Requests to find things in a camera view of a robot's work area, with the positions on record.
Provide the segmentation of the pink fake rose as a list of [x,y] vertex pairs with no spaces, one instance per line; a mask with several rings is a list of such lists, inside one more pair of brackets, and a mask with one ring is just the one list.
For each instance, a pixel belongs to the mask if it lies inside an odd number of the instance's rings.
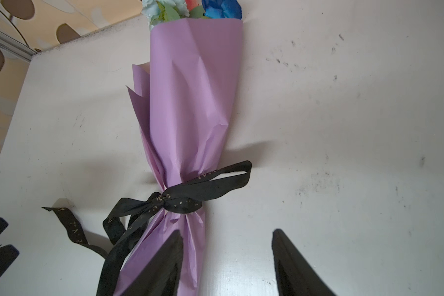
[[201,19],[205,16],[205,9],[197,0],[186,0],[186,6],[189,11],[189,17],[192,19]]

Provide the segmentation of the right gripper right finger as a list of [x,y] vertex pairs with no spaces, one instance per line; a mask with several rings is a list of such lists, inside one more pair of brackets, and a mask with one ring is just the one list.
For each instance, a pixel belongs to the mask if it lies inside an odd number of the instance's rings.
[[272,250],[280,296],[333,296],[282,229],[273,232]]

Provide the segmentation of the pink purple wrapping paper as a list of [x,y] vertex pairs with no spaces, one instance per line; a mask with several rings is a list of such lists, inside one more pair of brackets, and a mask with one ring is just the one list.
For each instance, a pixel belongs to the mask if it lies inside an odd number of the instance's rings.
[[[217,168],[236,98],[242,45],[243,22],[236,18],[183,18],[152,29],[149,66],[133,66],[129,96],[162,189]],[[176,230],[185,252],[178,294],[197,295],[205,250],[203,208],[159,210],[123,266],[115,295],[123,294]]]

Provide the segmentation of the blue fake rose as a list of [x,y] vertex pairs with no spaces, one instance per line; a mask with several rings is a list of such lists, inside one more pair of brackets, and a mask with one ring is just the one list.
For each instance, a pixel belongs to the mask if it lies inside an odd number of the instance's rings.
[[210,19],[242,19],[242,8],[237,0],[202,0],[202,6]]

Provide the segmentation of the pale green fake flower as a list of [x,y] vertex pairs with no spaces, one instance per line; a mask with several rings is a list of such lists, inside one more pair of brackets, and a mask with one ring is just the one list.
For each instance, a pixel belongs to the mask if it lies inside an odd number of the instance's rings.
[[149,28],[156,25],[189,17],[189,10],[184,0],[142,0],[141,13],[147,17]]

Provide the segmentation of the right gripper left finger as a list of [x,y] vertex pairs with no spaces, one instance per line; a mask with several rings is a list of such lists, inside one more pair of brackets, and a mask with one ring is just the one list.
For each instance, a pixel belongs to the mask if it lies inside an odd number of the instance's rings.
[[122,296],[175,296],[184,258],[183,238],[171,233]]

